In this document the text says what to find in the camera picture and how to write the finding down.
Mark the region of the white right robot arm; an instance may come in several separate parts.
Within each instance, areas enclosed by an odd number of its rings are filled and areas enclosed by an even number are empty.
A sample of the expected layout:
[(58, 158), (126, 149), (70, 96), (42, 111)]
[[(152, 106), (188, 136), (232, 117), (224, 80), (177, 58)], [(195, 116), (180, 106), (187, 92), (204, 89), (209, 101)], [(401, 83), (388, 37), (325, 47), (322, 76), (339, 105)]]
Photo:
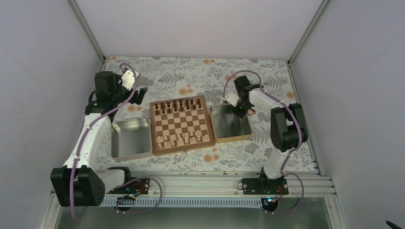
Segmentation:
[(257, 178), (243, 178), (245, 195), (288, 194), (285, 166), (293, 152), (308, 139), (305, 116), (298, 103), (285, 104), (267, 93), (260, 84), (251, 84), (246, 76), (234, 81), (238, 98), (232, 103), (233, 113), (243, 118), (256, 107), (270, 115), (270, 139), (278, 152), (272, 153)]

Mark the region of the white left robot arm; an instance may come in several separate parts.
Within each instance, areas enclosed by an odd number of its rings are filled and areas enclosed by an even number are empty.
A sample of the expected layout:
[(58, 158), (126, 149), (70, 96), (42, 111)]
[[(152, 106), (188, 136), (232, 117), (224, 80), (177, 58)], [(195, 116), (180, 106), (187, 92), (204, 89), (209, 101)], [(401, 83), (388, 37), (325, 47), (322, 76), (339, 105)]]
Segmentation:
[(112, 126), (118, 109), (125, 103), (140, 104), (147, 88), (136, 89), (139, 73), (126, 69), (122, 75), (111, 71), (95, 74), (95, 90), (85, 107), (84, 125), (77, 143), (60, 168), (50, 174), (53, 189), (62, 207), (99, 206), (106, 193), (117, 189), (127, 193), (133, 187), (129, 168), (110, 167), (98, 175), (96, 154), (102, 138)]

